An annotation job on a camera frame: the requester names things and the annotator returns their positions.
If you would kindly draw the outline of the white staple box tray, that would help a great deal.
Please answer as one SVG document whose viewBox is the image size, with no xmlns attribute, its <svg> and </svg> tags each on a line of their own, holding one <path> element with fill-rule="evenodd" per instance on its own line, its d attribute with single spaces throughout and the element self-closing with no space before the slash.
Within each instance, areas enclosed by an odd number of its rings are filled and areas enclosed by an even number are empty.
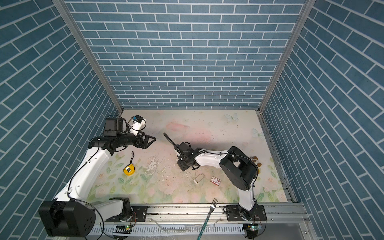
<svg viewBox="0 0 384 240">
<path fill-rule="evenodd" d="M 204 175 L 204 174 L 199 174 L 197 177 L 194 178 L 193 182 L 194 182 L 195 184 L 198 184 L 198 183 L 201 182 L 204 178 L 205 178 L 205 175 Z"/>
</svg>

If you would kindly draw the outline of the red white staple box sleeve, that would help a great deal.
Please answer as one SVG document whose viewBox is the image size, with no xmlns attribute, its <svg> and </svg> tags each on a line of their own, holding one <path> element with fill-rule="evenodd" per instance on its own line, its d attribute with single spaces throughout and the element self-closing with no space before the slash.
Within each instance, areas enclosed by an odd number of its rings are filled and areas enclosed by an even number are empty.
<svg viewBox="0 0 384 240">
<path fill-rule="evenodd" d="M 216 186 L 219 186 L 220 183 L 221 183 L 221 180 L 216 178 L 216 177 L 212 177 L 211 180 L 210 180 L 211 183 L 213 183 L 214 185 Z"/>
</svg>

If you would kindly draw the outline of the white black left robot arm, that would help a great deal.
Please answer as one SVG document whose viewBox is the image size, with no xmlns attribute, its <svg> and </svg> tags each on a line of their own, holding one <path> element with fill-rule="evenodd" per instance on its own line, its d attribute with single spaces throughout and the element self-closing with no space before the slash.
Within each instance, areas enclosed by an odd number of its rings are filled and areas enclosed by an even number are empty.
<svg viewBox="0 0 384 240">
<path fill-rule="evenodd" d="M 92 205 L 87 199 L 98 174 L 114 153 L 128 146 L 147 149 L 156 141 L 146 135 L 146 119 L 136 115 L 132 125 L 118 115 L 105 119 L 101 136 L 90 140 L 86 155 L 69 182 L 51 201 L 43 201 L 38 213 L 50 237 L 85 238 L 97 224 L 117 218 L 120 222 L 133 219 L 129 198 L 113 198 Z"/>
</svg>

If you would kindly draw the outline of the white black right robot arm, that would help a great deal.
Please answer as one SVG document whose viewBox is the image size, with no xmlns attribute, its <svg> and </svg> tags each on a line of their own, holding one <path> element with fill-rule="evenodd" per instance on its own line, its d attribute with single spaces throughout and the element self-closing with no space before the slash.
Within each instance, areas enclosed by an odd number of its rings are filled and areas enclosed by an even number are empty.
<svg viewBox="0 0 384 240">
<path fill-rule="evenodd" d="M 177 164 L 183 172 L 188 168 L 196 170 L 204 166 L 223 170 L 227 178 L 238 189 L 240 216 L 246 221 L 255 219 L 258 207 L 254 187 L 259 173 L 256 163 L 235 146 L 224 151 L 193 149 L 188 142 L 175 144 L 167 134 L 164 136 L 174 146 L 178 157 Z"/>
</svg>

